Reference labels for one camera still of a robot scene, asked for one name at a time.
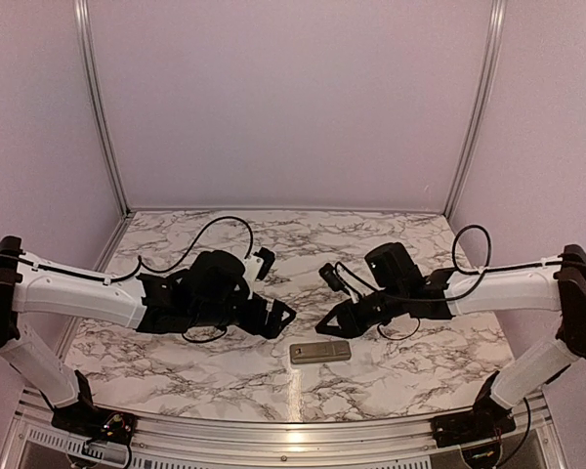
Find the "grey white remote control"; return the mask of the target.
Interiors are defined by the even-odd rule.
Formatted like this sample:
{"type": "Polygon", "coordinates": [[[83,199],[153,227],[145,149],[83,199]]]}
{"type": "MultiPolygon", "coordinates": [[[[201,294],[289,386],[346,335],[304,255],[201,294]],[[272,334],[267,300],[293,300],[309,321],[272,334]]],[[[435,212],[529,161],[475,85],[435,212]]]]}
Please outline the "grey white remote control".
{"type": "Polygon", "coordinates": [[[352,351],[347,341],[314,342],[291,345],[289,356],[293,364],[344,362],[352,351]]]}

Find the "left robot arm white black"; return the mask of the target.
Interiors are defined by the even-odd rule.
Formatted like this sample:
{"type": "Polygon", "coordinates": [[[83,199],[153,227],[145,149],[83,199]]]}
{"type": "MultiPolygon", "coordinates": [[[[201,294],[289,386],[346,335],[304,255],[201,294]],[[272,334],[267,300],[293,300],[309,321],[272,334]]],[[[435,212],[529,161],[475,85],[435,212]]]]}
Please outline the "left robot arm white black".
{"type": "Polygon", "coordinates": [[[124,277],[50,263],[21,249],[21,239],[0,241],[0,357],[84,435],[104,426],[88,383],[50,350],[26,314],[101,320],[145,334],[182,334],[194,327],[274,339],[296,317],[278,300],[254,290],[274,261],[268,249],[239,259],[222,250],[201,252],[185,268],[154,273],[140,265],[124,277]]]}

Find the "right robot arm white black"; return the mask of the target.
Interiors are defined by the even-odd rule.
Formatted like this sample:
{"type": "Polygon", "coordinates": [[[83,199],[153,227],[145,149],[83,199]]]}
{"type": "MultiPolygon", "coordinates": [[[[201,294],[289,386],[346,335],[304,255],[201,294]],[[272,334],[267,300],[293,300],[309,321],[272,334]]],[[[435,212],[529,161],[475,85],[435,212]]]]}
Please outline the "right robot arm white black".
{"type": "Polygon", "coordinates": [[[358,338],[374,325],[410,315],[451,320],[481,312],[542,310],[562,316],[556,333],[532,345],[482,386],[464,428],[483,438],[527,394],[586,359],[586,253],[578,245],[532,264],[463,271],[438,269],[423,276],[403,244],[385,243],[365,257],[378,285],[372,293],[336,305],[317,333],[358,338]]]}

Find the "front aluminium rail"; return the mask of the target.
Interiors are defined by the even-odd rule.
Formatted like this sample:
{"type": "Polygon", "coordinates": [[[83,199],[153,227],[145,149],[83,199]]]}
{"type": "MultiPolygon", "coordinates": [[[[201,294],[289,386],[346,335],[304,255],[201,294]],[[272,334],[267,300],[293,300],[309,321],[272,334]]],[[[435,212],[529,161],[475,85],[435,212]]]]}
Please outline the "front aluminium rail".
{"type": "MultiPolygon", "coordinates": [[[[256,423],[138,415],[130,468],[467,468],[464,452],[501,444],[500,459],[520,447],[501,468],[568,468],[544,399],[532,394],[528,412],[514,411],[517,429],[503,437],[441,448],[432,415],[337,423],[256,423]]],[[[85,438],[50,425],[52,412],[41,396],[24,389],[16,407],[0,468],[25,467],[26,445],[85,459],[85,438]]]]}

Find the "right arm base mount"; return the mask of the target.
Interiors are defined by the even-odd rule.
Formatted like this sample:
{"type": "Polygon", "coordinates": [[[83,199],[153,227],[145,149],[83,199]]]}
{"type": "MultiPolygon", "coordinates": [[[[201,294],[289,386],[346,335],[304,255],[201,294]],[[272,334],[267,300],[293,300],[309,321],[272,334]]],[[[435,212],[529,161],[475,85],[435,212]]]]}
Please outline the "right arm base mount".
{"type": "Polygon", "coordinates": [[[469,410],[434,417],[431,426],[439,448],[497,438],[517,428],[512,411],[492,399],[488,382],[469,410]]]}

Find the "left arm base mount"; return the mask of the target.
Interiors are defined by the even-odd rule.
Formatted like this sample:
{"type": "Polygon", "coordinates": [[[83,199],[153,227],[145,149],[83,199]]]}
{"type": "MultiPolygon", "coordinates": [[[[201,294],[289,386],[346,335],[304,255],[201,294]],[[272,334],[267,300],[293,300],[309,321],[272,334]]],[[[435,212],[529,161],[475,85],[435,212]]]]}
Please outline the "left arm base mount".
{"type": "Polygon", "coordinates": [[[52,425],[69,433],[87,437],[92,442],[111,442],[128,446],[133,438],[137,416],[126,411],[97,406],[87,378],[75,371],[78,384],[74,404],[53,406],[52,425]]]}

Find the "right aluminium frame post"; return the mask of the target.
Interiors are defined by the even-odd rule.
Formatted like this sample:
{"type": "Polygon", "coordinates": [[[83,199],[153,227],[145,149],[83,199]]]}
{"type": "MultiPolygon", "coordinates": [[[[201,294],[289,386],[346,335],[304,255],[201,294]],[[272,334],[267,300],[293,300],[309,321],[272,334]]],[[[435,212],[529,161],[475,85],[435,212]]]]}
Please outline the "right aluminium frame post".
{"type": "Polygon", "coordinates": [[[475,158],[478,139],[499,61],[506,10],[506,0],[494,0],[491,2],[488,28],[481,62],[481,71],[477,83],[475,99],[468,121],[466,134],[460,149],[458,163],[452,177],[450,189],[443,209],[443,216],[447,220],[450,220],[458,209],[460,197],[464,191],[468,173],[475,158]]]}

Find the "aluminium frame post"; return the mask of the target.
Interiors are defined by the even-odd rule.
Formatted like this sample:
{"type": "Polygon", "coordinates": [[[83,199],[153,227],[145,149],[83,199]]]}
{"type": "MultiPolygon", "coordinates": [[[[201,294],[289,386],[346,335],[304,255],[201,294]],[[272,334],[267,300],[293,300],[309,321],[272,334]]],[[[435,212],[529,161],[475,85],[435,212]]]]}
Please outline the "aluminium frame post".
{"type": "Polygon", "coordinates": [[[103,92],[95,57],[89,2],[75,0],[73,6],[84,74],[105,169],[118,212],[123,219],[126,219],[131,215],[131,209],[123,187],[119,164],[105,114],[103,92]]]}
{"type": "Polygon", "coordinates": [[[450,189],[443,209],[443,216],[447,220],[450,220],[458,209],[460,197],[464,191],[468,173],[475,158],[478,139],[499,61],[506,10],[506,0],[494,0],[491,2],[488,28],[481,62],[481,71],[477,83],[475,99],[468,121],[466,134],[460,149],[458,163],[452,177],[450,189]]]}

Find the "left aluminium frame post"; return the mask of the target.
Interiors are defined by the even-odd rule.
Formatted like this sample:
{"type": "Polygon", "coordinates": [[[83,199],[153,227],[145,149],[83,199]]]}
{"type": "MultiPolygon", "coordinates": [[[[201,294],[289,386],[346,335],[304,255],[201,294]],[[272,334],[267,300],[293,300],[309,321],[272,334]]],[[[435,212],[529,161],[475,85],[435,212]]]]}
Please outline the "left aluminium frame post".
{"type": "Polygon", "coordinates": [[[75,0],[73,6],[84,74],[105,169],[118,212],[123,219],[126,219],[131,215],[131,209],[123,187],[119,164],[105,114],[103,92],[95,57],[89,2],[75,0]]]}

